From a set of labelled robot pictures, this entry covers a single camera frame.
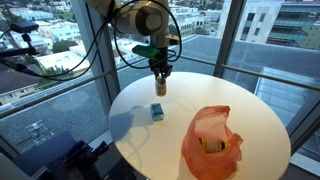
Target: floor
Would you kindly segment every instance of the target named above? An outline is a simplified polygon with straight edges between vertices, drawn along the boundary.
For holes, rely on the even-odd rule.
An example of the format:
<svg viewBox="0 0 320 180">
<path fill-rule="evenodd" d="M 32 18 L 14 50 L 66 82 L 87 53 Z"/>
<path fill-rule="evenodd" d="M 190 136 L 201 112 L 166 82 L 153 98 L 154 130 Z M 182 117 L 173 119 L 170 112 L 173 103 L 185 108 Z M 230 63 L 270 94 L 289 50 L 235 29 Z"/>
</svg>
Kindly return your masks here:
<svg viewBox="0 0 320 180">
<path fill-rule="evenodd" d="M 116 149 L 114 143 L 109 145 L 109 151 L 104 155 L 100 156 L 99 161 L 96 163 L 98 170 L 100 171 L 101 177 L 106 180 L 131 180 L 135 179 L 132 174 L 136 177 L 137 180 L 145 180 L 138 172 L 134 171 L 130 165 L 128 165 L 125 160 L 121 157 L 120 153 Z M 320 177 L 317 177 L 293 164 L 290 164 L 287 171 L 281 178 L 281 180 L 320 180 Z"/>
</svg>

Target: small blue box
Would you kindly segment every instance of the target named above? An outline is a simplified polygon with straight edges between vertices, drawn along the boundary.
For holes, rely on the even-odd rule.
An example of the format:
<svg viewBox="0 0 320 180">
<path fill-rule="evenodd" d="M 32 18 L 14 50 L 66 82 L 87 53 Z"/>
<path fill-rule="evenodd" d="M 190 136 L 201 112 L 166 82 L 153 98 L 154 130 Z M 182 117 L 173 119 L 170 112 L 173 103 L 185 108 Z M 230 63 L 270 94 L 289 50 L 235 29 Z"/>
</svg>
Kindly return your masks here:
<svg viewBox="0 0 320 180">
<path fill-rule="evenodd" d="M 151 116 L 154 121 L 163 120 L 164 114 L 160 103 L 154 103 L 150 105 Z"/>
</svg>

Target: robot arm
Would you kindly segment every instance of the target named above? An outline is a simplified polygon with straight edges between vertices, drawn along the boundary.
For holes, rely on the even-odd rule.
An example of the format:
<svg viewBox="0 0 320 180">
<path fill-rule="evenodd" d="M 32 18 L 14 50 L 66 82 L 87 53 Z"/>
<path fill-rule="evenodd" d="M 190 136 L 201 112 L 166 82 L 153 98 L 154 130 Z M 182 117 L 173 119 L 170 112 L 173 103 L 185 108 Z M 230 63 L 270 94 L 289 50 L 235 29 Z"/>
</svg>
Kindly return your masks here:
<svg viewBox="0 0 320 180">
<path fill-rule="evenodd" d="M 172 65 L 167 63 L 168 46 L 177 45 L 179 39 L 169 34 L 169 14 L 165 10 L 165 8 L 168 9 L 168 1 L 155 1 L 157 3 L 137 1 L 135 5 L 122 5 L 114 0 L 85 0 L 87 4 L 109 19 L 115 30 L 121 33 L 150 36 L 148 48 L 155 48 L 159 53 L 155 58 L 148 57 L 149 65 L 155 75 L 157 95 L 164 96 L 166 78 L 170 76 L 172 70 Z"/>
</svg>

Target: white round table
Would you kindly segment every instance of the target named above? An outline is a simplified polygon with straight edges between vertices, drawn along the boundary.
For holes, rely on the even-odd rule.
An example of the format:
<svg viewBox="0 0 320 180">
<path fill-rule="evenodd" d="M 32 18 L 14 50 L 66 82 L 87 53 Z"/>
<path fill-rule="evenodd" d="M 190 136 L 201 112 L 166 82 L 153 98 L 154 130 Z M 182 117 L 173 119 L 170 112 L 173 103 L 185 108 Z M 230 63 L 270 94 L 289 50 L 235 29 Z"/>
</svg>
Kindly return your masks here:
<svg viewBox="0 0 320 180">
<path fill-rule="evenodd" d="M 173 72 L 167 95 L 155 93 L 154 76 L 126 87 L 112 104 L 111 136 L 126 161 L 151 180 L 195 179 L 181 155 L 182 140 L 194 115 L 205 106 L 228 105 L 227 126 L 244 140 L 242 160 L 229 179 L 279 179 L 289 164 L 290 141 L 277 115 L 249 91 L 213 76 Z M 162 121 L 150 104 L 161 103 Z"/>
</svg>

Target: orange plastic bag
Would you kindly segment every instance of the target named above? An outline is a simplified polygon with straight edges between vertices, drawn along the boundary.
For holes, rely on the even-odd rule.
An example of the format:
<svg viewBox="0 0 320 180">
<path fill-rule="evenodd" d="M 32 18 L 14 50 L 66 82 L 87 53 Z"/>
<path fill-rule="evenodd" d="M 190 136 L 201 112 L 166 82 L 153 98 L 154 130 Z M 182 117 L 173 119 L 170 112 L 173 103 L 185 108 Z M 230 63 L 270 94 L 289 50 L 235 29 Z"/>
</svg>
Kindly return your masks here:
<svg viewBox="0 0 320 180">
<path fill-rule="evenodd" d="M 226 179 L 237 171 L 241 160 L 241 137 L 226 126 L 229 106 L 204 107 L 194 116 L 183 139 L 181 153 L 190 172 L 199 180 Z M 206 153 L 199 137 L 229 142 L 230 146 L 220 152 Z"/>
</svg>

